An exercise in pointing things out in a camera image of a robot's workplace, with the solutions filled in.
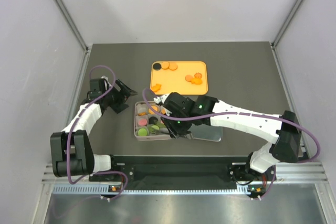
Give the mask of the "green cookie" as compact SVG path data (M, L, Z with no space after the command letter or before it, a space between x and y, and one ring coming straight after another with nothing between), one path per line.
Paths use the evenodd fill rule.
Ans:
M151 134L156 134L158 133L160 128L157 125L151 125L149 126L149 131Z
M137 131L138 136L148 136L148 130L147 128L139 128Z

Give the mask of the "silver tin lid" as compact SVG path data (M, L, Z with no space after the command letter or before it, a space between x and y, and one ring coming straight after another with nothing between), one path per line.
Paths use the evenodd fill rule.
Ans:
M223 128L209 125L192 125L190 128L193 139L211 142L220 142L223 137Z

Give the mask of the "black sandwich cookie bottom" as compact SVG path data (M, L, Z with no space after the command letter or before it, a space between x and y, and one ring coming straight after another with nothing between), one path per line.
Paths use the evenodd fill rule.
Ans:
M158 119L154 116L150 117L148 120L149 124L156 125L158 123Z

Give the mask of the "tan dotted round cookie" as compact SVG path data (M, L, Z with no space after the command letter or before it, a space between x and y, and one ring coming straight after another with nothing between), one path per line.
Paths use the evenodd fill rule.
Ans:
M156 105L151 105L148 107L148 113L149 114L155 114L156 112L159 112L159 108Z

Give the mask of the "pink cookie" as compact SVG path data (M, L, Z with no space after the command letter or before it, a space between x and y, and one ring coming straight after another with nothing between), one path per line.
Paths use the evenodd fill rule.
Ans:
M147 126L148 120L145 118L138 119L138 126Z

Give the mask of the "metal tongs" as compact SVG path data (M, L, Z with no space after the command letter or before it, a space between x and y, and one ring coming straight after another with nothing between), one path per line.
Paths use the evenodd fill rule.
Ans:
M177 138L186 138L186 139L193 139L192 133L188 133L185 135L173 135L169 132L166 127L159 127L160 130L156 134L151 134L155 140L170 140L170 139L177 139Z

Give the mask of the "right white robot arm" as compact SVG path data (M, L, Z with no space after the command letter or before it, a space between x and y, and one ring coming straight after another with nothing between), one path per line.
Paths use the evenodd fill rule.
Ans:
M291 111L282 115L260 114L207 95L192 100L177 92L160 96L157 103L165 109L167 118L162 121L173 138L189 134L192 125L208 125L238 130L267 141L248 156L245 174L252 180L277 163L299 160L301 130L295 127L298 120Z

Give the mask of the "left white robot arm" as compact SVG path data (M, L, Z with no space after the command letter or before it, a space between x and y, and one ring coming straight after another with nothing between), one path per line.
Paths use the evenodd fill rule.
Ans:
M82 101L78 113L62 131L50 137L52 170L56 177L91 175L101 172L107 180L114 180L119 168L109 155L96 155L89 141L95 123L107 108L120 113L129 106L126 101L138 93L121 80L113 83L108 78L90 80L90 90Z

